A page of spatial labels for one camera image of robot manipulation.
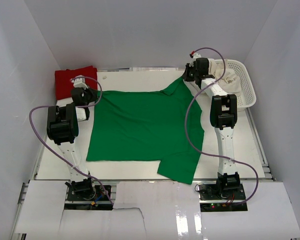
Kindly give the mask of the green t shirt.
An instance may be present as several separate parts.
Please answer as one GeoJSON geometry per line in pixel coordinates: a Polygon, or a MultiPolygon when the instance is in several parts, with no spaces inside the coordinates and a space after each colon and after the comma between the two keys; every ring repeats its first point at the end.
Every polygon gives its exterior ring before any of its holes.
{"type": "Polygon", "coordinates": [[[86,160],[159,161],[159,175],[191,184],[204,141],[201,115],[181,78],[159,91],[104,91],[86,160]]]}

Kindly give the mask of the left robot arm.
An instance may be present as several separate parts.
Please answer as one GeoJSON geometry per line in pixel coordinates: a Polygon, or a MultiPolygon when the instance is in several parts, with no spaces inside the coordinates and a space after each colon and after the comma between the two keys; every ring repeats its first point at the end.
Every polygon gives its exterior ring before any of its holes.
{"type": "Polygon", "coordinates": [[[92,88],[75,87],[71,91],[72,103],[65,106],[50,106],[47,112],[47,135],[60,149],[66,159],[71,182],[66,185],[78,197],[90,201],[96,196],[96,187],[83,160],[76,138],[78,122],[90,118],[88,105],[98,100],[98,91],[92,88]]]}

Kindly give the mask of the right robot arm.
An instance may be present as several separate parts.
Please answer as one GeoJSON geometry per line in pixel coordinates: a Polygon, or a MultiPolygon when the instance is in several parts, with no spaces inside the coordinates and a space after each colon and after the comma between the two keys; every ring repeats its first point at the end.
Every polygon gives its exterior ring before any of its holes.
{"type": "Polygon", "coordinates": [[[231,203],[240,188],[240,176],[234,159],[233,134],[238,120],[237,96],[225,92],[209,72],[211,61],[193,53],[191,62],[185,66],[182,79],[194,82],[210,98],[209,120],[217,138],[219,158],[215,185],[198,188],[203,194],[216,195],[231,203]]]}

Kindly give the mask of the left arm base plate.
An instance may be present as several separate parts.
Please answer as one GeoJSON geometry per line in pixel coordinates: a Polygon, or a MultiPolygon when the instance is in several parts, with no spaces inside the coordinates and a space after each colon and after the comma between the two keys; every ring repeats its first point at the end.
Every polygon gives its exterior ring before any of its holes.
{"type": "Polygon", "coordinates": [[[65,210],[78,211],[111,211],[113,205],[110,203],[106,192],[100,185],[95,185],[91,192],[74,192],[68,188],[64,203],[65,210]]]}

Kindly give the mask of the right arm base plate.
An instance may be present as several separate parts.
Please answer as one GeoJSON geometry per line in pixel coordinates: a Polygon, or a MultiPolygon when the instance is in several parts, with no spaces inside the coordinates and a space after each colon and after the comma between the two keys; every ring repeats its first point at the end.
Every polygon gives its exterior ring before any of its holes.
{"type": "Polygon", "coordinates": [[[199,194],[199,205],[202,213],[247,212],[243,185],[238,190],[219,193],[215,184],[197,183],[194,190],[199,194]]]}

